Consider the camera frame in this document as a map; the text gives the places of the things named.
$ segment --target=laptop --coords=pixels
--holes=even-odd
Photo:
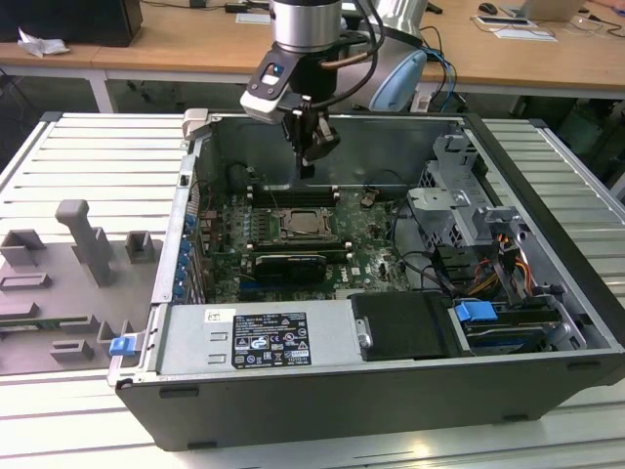
[[[520,7],[500,7],[513,18],[534,21],[570,21],[586,0],[525,0]]]

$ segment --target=wooden desk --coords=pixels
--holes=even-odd
[[[223,10],[142,4],[142,11],[144,23],[131,46],[101,47],[93,67],[249,75],[271,47],[268,24],[237,23]]]
[[[625,39],[605,33],[589,35],[555,22],[541,26],[550,27],[558,42],[499,39],[471,21],[471,16],[480,13],[479,3],[437,0],[444,13],[423,17],[422,26],[434,25],[440,31],[444,53],[458,71],[457,91],[625,98]],[[625,19],[610,9],[587,6],[602,19],[625,25]],[[100,111],[113,112],[105,86],[108,79],[246,83],[271,44],[269,25],[239,24],[235,15],[221,10],[147,4],[142,10],[142,30],[128,48],[70,46],[72,52],[67,55],[40,60],[15,44],[0,44],[0,66],[14,74],[85,78]],[[425,37],[436,46],[433,31],[425,31]],[[424,88],[436,87],[441,79],[439,64],[428,64]]]
[[[625,97],[625,38],[606,33],[589,35],[567,23],[540,21],[540,26],[553,30],[558,42],[500,39],[479,30],[471,21],[472,16],[483,15],[478,10],[479,3],[480,0],[438,0],[444,13],[426,14],[421,24],[436,26],[440,31],[445,56],[458,70],[459,88],[495,85],[560,94],[578,90],[581,95],[584,90],[604,90]],[[625,18],[609,8],[591,2],[586,7],[602,20],[625,25]],[[424,34],[435,47],[434,32],[427,30]]]
[[[0,42],[0,64],[1,65],[44,65],[44,66],[68,66],[68,67],[91,67],[91,60],[100,50],[100,46],[71,46],[71,50],[66,54],[57,56],[45,56],[39,59],[27,53],[17,44]]]

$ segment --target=blue clip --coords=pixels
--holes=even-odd
[[[497,313],[489,301],[463,301],[454,310],[461,322],[465,320],[497,320]]]
[[[132,357],[135,355],[136,337],[115,337],[110,341],[108,352],[112,357]]]

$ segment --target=side panel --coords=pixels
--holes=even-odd
[[[116,390],[166,450],[222,448],[532,420],[622,358],[128,385]]]

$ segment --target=power supply label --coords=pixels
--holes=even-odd
[[[232,366],[237,369],[311,364],[306,313],[240,315],[232,322]]]

